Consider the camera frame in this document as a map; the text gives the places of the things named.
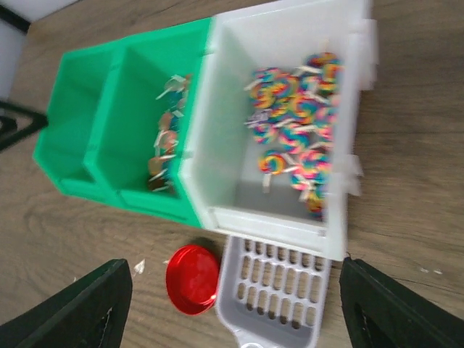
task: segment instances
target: red lid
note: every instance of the red lid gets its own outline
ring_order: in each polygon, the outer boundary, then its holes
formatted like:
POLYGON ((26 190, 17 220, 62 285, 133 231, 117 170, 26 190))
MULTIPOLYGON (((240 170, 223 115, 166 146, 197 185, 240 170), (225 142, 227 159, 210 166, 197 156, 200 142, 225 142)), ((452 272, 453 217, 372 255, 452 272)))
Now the red lid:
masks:
POLYGON ((218 278, 215 256, 201 246, 185 245, 167 264, 167 295, 182 313, 201 314, 215 303, 218 278))

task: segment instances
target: gray plastic basket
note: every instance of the gray plastic basket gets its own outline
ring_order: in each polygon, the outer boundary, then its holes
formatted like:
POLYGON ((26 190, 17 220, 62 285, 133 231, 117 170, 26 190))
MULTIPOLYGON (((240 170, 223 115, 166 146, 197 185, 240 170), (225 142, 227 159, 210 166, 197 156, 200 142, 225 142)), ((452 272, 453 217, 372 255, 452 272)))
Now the gray plastic basket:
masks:
POLYGON ((331 261, 229 237, 216 312, 241 348, 315 347, 331 261))

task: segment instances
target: wooden table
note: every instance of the wooden table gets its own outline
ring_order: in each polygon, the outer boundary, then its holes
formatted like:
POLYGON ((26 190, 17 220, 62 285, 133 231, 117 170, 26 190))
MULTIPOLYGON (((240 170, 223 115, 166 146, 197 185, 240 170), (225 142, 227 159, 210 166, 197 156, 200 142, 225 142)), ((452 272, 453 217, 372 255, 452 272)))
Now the wooden table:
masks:
MULTIPOLYGON (((35 22, 12 99, 46 109, 65 51, 163 28, 260 0, 82 0, 35 22)), ((464 4, 375 0, 381 65, 362 94, 355 153, 363 195, 349 198, 349 246, 359 257, 464 318, 464 4)), ((65 197, 32 161, 36 137, 0 154, 0 323, 103 262, 133 267, 123 347, 230 347, 210 310, 189 318, 167 299, 163 261, 195 237, 223 236, 65 197)), ((335 264, 319 347, 350 347, 335 264)))

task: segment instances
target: storage bin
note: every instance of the storage bin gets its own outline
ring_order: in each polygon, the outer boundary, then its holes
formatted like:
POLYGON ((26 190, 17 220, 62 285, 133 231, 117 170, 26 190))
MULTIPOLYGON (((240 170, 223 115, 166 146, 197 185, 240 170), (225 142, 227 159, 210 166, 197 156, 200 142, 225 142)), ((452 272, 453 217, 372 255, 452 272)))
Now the storage bin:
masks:
POLYGON ((109 187, 128 209, 199 226, 178 179, 183 145, 191 121, 211 19, 124 38, 91 134, 85 166, 101 186, 109 187), (172 75, 192 74, 184 116, 179 121, 176 158, 172 159, 175 194, 150 192, 147 163, 154 156, 158 121, 168 109, 156 100, 172 75))
POLYGON ((35 159, 64 194, 199 227, 178 179, 211 19, 64 55, 35 159), (174 194, 146 187, 171 75, 192 74, 171 161, 174 194))
MULTIPOLYGON (((284 0, 214 17, 181 179, 206 229, 342 260, 347 239, 347 192, 357 193, 361 169, 352 156, 360 89, 375 78, 375 23, 368 0, 284 0), (341 102, 331 154, 326 220, 309 219, 287 175, 262 192, 256 144, 244 126, 252 114, 244 86, 260 67, 291 70, 314 53, 344 63, 341 102)), ((271 144, 268 148, 278 149, 271 144)))
POLYGON ((352 155, 357 105, 377 64, 369 16, 369 0, 281 0, 66 54, 35 158, 65 194, 342 260, 346 195, 359 194, 362 174, 352 155), (270 146, 244 126, 252 113, 244 87, 259 67, 291 70, 322 49, 341 58, 344 72, 317 222, 287 175, 263 194, 257 158, 270 146), (171 75, 185 74, 193 78, 172 161, 175 194, 150 192, 147 162, 167 109, 156 97, 171 75))
POLYGON ((34 159, 64 194, 108 202, 83 164, 115 43, 66 53, 51 94, 49 127, 41 131, 34 159))

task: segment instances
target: swirl lollipop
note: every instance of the swirl lollipop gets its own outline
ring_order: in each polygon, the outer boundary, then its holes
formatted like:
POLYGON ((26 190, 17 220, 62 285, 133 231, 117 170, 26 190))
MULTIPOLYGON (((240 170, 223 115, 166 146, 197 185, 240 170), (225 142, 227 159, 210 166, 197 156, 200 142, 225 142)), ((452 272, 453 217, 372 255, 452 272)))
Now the swirl lollipop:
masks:
POLYGON ((260 123, 253 127, 253 138, 259 144, 269 144, 277 139, 278 131, 270 123, 260 123))
POLYGON ((304 178, 319 184, 326 183, 328 171, 331 169, 327 154, 315 149, 307 150, 299 156, 298 162, 299 173, 304 178))
POLYGON ((302 174, 301 170, 295 170, 290 175, 291 187, 301 191, 299 201, 304 202, 309 196, 310 192, 314 189, 314 181, 307 180, 302 174))
POLYGON ((253 89, 253 87, 258 84, 272 83, 281 73, 282 70, 277 67, 268 67, 265 69, 255 70, 252 74, 254 80, 247 87, 245 87, 245 91, 253 89))
POLYGON ((262 190, 268 193, 270 190, 270 179, 272 175, 278 175, 285 170, 285 159, 276 150, 267 150, 259 159, 258 166, 264 173, 262 180, 262 190))
POLYGON ((336 110, 334 107, 324 107, 316 112, 314 125, 321 143, 319 145, 331 147, 334 140, 334 126, 336 122, 336 110))
POLYGON ((337 92, 340 86, 341 72, 342 66, 339 64, 337 59, 336 62, 329 62, 325 64, 319 89, 326 94, 337 92))
POLYGON ((307 200, 308 211, 311 216, 317 220, 322 220, 323 218, 325 195, 324 185, 315 185, 315 188, 310 192, 307 200))
POLYGON ((309 125, 313 122, 314 114, 321 107, 320 103, 314 99, 306 97, 304 94, 297 94, 289 103, 289 109, 295 114, 295 121, 302 125, 309 125))
POLYGON ((252 99, 253 106, 257 109, 266 109, 274 104, 276 100, 272 88, 270 86, 264 86, 261 83, 252 88, 249 92, 249 96, 252 99))
POLYGON ((285 152, 289 154, 299 154, 310 145, 310 136, 304 130, 298 130, 298 123, 288 123, 282 127, 278 137, 283 145, 285 152))
POLYGON ((293 96, 299 87, 298 78, 288 74, 279 75, 272 85, 273 94, 277 99, 293 96))
POLYGON ((291 98, 279 99, 274 103, 270 111, 269 122, 280 128, 293 120, 294 113, 289 108, 291 98))
POLYGON ((319 75, 314 76, 303 76, 299 81, 299 87, 302 91, 317 91, 319 83, 321 82, 319 75))

